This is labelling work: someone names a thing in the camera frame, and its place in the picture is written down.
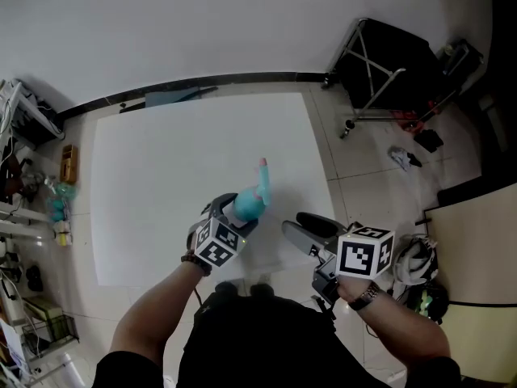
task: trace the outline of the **cyan spray bottle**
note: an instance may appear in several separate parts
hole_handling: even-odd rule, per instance
[[[233,215],[240,221],[257,220],[271,203],[269,171],[265,158],[260,158],[258,177],[258,185],[239,192],[233,202]]]

